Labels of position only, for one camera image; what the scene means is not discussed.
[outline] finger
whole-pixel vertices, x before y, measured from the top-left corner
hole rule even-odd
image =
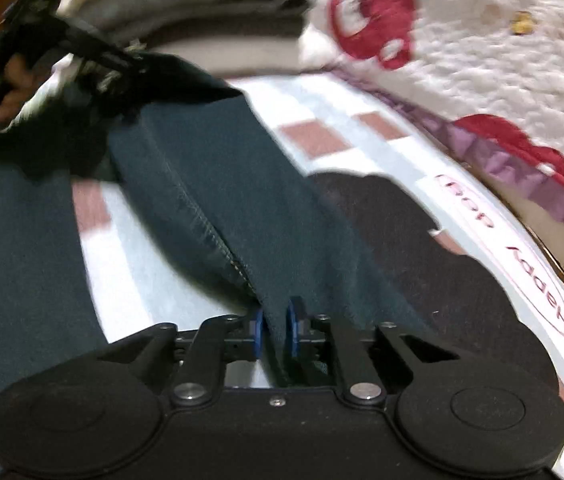
[[[33,88],[35,83],[34,74],[28,70],[26,60],[21,54],[15,54],[8,60],[4,78],[15,88]]]
[[[43,74],[35,75],[34,76],[34,83],[33,86],[37,89],[42,86],[46,80],[52,75],[52,72],[49,70],[48,72],[44,72]]]
[[[15,119],[21,109],[20,103],[0,105],[0,123],[9,123]]]
[[[17,89],[11,90],[4,96],[3,101],[1,102],[3,105],[11,105],[11,104],[19,104],[22,106],[26,101],[28,101],[34,94],[34,89]]]

